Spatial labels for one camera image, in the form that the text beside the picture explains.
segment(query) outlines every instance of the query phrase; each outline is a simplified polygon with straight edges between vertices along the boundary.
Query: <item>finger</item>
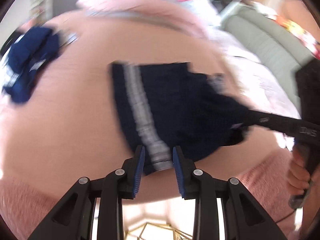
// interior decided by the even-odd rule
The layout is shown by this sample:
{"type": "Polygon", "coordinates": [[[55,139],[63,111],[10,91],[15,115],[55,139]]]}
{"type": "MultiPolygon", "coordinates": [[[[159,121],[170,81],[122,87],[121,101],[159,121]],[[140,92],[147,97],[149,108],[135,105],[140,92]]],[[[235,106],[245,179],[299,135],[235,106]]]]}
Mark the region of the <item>finger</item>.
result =
{"type": "Polygon", "coordinates": [[[310,180],[309,172],[295,162],[290,162],[290,171],[298,179],[308,182],[310,180]]]}
{"type": "Polygon", "coordinates": [[[305,160],[301,153],[298,151],[297,147],[294,147],[292,150],[292,155],[293,155],[293,161],[297,163],[297,165],[304,167],[305,160]]]}
{"type": "Polygon", "coordinates": [[[302,195],[304,193],[303,189],[298,189],[294,186],[292,186],[289,182],[286,183],[287,190],[290,193],[290,195],[302,195]]]}
{"type": "Polygon", "coordinates": [[[308,183],[308,182],[297,179],[297,178],[292,174],[291,171],[288,171],[288,173],[287,173],[287,179],[288,179],[288,182],[289,182],[292,186],[294,186],[294,187],[296,187],[296,188],[298,188],[298,189],[306,189],[306,188],[309,187],[309,183],[308,183]]]}

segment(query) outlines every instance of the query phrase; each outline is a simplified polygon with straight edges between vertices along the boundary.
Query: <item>white bedsheet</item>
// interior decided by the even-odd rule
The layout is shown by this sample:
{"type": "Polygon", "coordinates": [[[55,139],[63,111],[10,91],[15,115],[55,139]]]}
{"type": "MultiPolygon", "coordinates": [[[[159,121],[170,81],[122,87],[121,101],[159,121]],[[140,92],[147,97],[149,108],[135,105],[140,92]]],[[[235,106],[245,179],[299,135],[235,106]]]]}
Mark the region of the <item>white bedsheet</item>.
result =
{"type": "MultiPolygon", "coordinates": [[[[251,99],[256,110],[300,119],[299,112],[275,76],[261,64],[255,54],[248,51],[233,35],[221,30],[213,29],[211,40],[225,54],[225,60],[241,93],[251,99]]],[[[292,150],[292,137],[279,132],[275,132],[275,135],[281,148],[292,150]]]]}

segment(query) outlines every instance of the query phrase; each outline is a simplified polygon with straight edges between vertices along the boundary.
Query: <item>human hand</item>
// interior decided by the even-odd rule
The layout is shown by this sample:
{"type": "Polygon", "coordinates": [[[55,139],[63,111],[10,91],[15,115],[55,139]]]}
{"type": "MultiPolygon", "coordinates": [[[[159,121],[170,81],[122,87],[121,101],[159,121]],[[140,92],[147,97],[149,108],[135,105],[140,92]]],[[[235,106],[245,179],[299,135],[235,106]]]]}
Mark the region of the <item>human hand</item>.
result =
{"type": "MultiPolygon", "coordinates": [[[[297,147],[293,148],[292,155],[287,172],[287,189],[291,195],[302,195],[304,190],[309,188],[310,174],[304,168],[305,161],[297,147]]],[[[311,180],[320,183],[320,166],[313,173],[311,180]]]]}

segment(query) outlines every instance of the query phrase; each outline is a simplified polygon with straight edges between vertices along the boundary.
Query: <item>metal screw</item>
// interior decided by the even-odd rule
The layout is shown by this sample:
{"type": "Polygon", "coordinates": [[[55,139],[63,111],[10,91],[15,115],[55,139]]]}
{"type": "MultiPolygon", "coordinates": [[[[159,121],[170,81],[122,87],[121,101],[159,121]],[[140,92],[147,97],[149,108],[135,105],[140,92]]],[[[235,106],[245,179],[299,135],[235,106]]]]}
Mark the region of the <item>metal screw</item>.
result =
{"type": "Polygon", "coordinates": [[[86,178],[86,177],[82,177],[79,179],[80,184],[86,184],[87,182],[88,182],[88,178],[86,178]]]}
{"type": "Polygon", "coordinates": [[[196,169],[193,171],[193,174],[197,176],[201,176],[203,174],[203,171],[196,169]]]}
{"type": "Polygon", "coordinates": [[[239,184],[239,180],[236,179],[236,178],[231,178],[230,179],[230,183],[233,184],[233,185],[238,185],[239,184]]]}
{"type": "Polygon", "coordinates": [[[124,174],[124,170],[123,169],[118,169],[116,170],[116,175],[120,176],[124,174]]]}

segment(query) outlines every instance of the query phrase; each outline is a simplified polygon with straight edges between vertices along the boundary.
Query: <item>navy blue cloth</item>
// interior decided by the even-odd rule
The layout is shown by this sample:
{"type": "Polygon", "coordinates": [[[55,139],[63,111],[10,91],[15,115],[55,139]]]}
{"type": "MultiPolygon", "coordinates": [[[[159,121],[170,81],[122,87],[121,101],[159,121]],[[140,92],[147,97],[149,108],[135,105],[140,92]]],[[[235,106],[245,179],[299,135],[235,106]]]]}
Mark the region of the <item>navy blue cloth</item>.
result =
{"type": "Polygon", "coordinates": [[[58,56],[60,48],[58,34],[52,29],[31,28],[22,39],[13,44],[8,53],[8,65],[19,76],[12,86],[4,86],[15,103],[25,103],[35,87],[38,71],[58,56]]]}
{"type": "MultiPolygon", "coordinates": [[[[112,64],[114,99],[122,131],[134,153],[144,144],[136,130],[132,105],[128,100],[125,66],[112,64]]],[[[219,147],[243,140],[234,124],[248,112],[231,97],[218,94],[205,74],[191,73],[187,63],[139,66],[158,136],[171,149],[180,145],[186,158],[201,160],[219,147]]],[[[156,171],[146,145],[144,173],[156,171]]]]}

